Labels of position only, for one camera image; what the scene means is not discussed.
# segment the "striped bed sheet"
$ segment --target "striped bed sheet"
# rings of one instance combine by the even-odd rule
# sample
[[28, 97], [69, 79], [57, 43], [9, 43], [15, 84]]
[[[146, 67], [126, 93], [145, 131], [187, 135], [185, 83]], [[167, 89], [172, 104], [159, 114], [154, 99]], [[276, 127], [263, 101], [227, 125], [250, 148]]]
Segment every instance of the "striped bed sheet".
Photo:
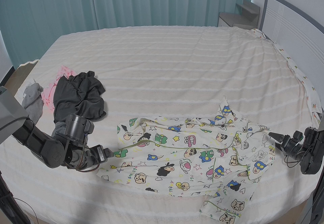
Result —
[[[106, 92], [105, 116], [88, 145], [117, 148], [116, 125], [136, 116], [211, 117], [223, 95], [243, 117], [292, 135], [311, 126], [302, 84], [273, 45], [236, 27], [142, 26], [61, 36], [29, 78], [43, 87], [60, 65], [95, 71]], [[37, 127], [51, 133], [53, 113]], [[15, 197], [49, 223], [215, 223], [199, 209], [206, 199], [178, 198], [111, 183], [96, 173], [49, 169], [17, 143], [0, 146], [0, 169]], [[319, 173], [288, 169], [281, 153], [253, 195], [241, 223], [268, 223], [308, 198]], [[30, 211], [25, 205], [22, 208]]]

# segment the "black baseboard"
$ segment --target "black baseboard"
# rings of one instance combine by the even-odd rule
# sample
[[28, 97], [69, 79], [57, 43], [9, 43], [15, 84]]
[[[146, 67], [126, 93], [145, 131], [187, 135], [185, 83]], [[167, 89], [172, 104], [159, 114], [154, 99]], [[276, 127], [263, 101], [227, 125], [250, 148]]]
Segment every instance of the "black baseboard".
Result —
[[14, 67], [11, 67], [6, 74], [6, 76], [2, 79], [0, 86], [3, 86], [7, 83], [8, 79], [11, 77], [12, 73], [15, 71]]

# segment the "pink cloth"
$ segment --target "pink cloth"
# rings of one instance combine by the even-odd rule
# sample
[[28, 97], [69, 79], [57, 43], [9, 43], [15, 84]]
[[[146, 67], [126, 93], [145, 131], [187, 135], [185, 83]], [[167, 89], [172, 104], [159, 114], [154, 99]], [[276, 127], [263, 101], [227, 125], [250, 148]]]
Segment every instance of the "pink cloth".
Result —
[[54, 92], [56, 89], [57, 82], [62, 76], [65, 76], [66, 78], [69, 78], [70, 76], [76, 76], [77, 73], [70, 68], [67, 68], [66, 66], [61, 65], [60, 70], [57, 72], [56, 79], [53, 83], [50, 83], [48, 87], [44, 88], [44, 91], [41, 93], [42, 100], [44, 104], [51, 110], [54, 111]]

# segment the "white headboard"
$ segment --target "white headboard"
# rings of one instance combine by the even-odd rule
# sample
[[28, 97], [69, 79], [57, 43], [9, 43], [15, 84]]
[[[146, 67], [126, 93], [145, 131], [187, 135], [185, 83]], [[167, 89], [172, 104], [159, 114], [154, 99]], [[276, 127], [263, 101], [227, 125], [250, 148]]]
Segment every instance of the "white headboard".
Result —
[[292, 56], [324, 105], [324, 27], [285, 0], [265, 0], [260, 30]]

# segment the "gray cloth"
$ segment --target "gray cloth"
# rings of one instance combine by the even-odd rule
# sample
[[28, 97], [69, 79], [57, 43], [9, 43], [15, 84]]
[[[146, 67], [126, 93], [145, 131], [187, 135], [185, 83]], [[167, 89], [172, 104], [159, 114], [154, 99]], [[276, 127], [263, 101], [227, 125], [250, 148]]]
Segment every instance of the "gray cloth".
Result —
[[43, 101], [41, 92], [43, 88], [34, 83], [26, 87], [24, 91], [24, 99], [22, 100], [22, 107], [28, 112], [29, 118], [36, 124], [43, 114]]
[[65, 129], [66, 129], [66, 124], [65, 121], [58, 121], [57, 123], [55, 123], [55, 129], [52, 132], [52, 137], [54, 137], [55, 133], [65, 133]]

